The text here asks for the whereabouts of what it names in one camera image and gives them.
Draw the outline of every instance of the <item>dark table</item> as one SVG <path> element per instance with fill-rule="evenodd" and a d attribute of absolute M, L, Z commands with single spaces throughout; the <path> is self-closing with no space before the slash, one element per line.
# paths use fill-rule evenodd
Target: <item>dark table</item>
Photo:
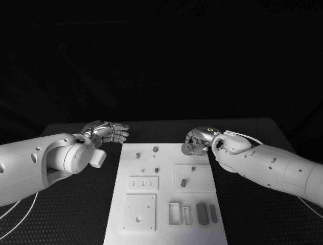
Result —
<path fill-rule="evenodd" d="M 256 138 L 294 152 L 268 118 L 131 121 L 126 143 L 181 143 L 197 126 L 211 126 Z M 41 136 L 77 133 L 86 123 L 49 125 Z M 24 222 L 0 244 L 102 244 L 113 192 L 121 144 L 105 143 L 106 159 L 99 169 L 88 166 L 39 192 Z M 229 244 L 323 244 L 323 219 L 298 198 L 226 172 L 209 152 L 217 201 Z M 33 196 L 0 221 L 0 237 L 23 218 Z M 323 210 L 311 204 L 323 215 Z M 0 208 L 0 215 L 11 205 Z"/>

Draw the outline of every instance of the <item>table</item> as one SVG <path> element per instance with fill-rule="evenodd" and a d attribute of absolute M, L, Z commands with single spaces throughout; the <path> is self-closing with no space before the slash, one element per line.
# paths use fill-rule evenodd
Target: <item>table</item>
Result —
<path fill-rule="evenodd" d="M 211 126 L 256 138 L 263 144 L 294 152 L 269 118 L 131 121 L 128 143 L 181 143 L 197 126 Z M 86 123 L 52 124 L 41 136 L 77 133 Z M 0 244 L 102 244 L 115 184 L 121 145 L 105 143 L 106 159 L 99 169 L 88 166 L 39 192 L 24 222 Z M 227 243 L 323 244 L 323 219 L 298 198 L 226 172 L 209 152 L 217 201 Z M 14 227 L 30 207 L 26 198 L 0 221 L 0 237 Z M 311 207 L 323 214 L 314 204 Z M 10 205 L 0 207 L 0 215 Z"/>

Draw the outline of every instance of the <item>robotic hand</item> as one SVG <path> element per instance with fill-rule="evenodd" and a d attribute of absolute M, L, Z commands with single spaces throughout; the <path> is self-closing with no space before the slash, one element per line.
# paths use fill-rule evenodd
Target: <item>robotic hand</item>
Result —
<path fill-rule="evenodd" d="M 323 165 L 245 136 L 260 144 L 253 146 L 242 136 L 230 131 L 220 133 L 211 127 L 197 127 L 187 133 L 181 152 L 203 155 L 210 147 L 226 171 L 323 207 Z"/>
<path fill-rule="evenodd" d="M 128 125 L 93 121 L 79 134 L 56 134 L 0 145 L 0 206 L 77 174 L 88 163 L 101 167 L 102 142 L 125 141 Z"/>

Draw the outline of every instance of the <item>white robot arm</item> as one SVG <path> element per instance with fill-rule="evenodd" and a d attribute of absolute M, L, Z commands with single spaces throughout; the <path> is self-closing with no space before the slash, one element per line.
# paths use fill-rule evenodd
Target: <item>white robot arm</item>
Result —
<path fill-rule="evenodd" d="M 187 134 L 181 151 L 186 155 L 203 155 L 207 147 L 226 171 L 323 207 L 323 164 L 279 148 L 253 146 L 230 131 L 220 133 L 213 127 L 197 127 Z"/>
<path fill-rule="evenodd" d="M 93 121 L 79 134 L 56 134 L 0 145 L 0 206 L 40 190 L 57 180 L 77 174 L 88 163 L 101 167 L 102 142 L 125 141 L 126 125 Z"/>

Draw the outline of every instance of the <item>black backdrop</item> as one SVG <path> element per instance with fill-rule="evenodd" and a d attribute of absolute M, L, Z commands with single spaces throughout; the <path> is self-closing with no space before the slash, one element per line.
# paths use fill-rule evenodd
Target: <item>black backdrop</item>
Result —
<path fill-rule="evenodd" d="M 272 118 L 323 162 L 323 1 L 0 4 L 0 144 L 49 123 L 226 117 Z"/>

